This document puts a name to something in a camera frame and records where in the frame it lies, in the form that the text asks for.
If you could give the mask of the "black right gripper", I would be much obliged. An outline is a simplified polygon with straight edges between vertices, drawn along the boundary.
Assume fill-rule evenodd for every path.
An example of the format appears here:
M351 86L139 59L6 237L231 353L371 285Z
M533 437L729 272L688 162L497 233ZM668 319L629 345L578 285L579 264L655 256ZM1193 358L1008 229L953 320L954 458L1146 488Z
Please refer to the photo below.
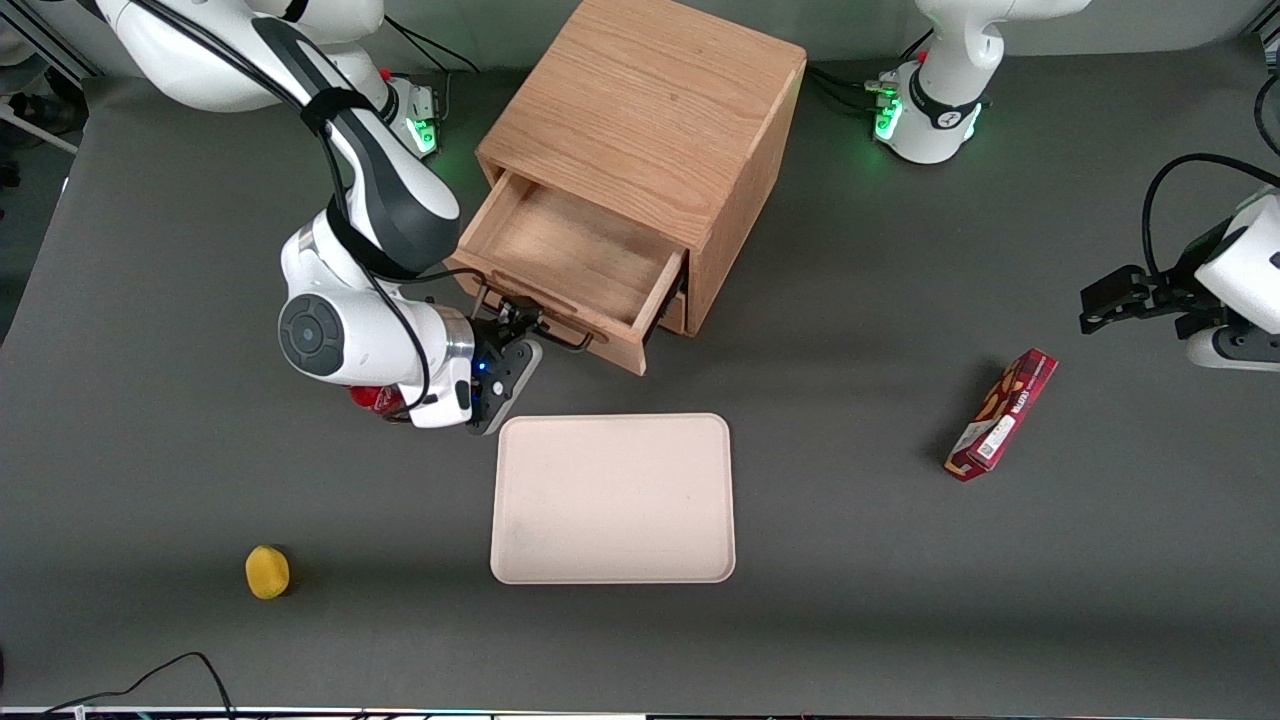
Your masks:
M541 346L534 340L547 329L543 307L530 307L530 299L502 299L493 319L474 319L475 393L521 393L541 363Z

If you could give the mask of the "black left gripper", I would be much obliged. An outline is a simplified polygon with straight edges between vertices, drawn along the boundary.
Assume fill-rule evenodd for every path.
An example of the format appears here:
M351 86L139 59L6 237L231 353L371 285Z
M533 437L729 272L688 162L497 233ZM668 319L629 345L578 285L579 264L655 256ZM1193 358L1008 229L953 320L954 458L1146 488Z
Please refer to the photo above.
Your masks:
M1137 265L1120 266L1082 290L1080 333L1093 334L1117 322L1146 320L1161 313L1176 315L1174 328L1181 341L1201 331L1230 325L1231 311L1196 278L1196 272L1222 246L1229 225L1220 222L1194 238L1166 269L1157 264L1148 232L1148 269L1158 286L1155 306L1148 301L1148 275Z

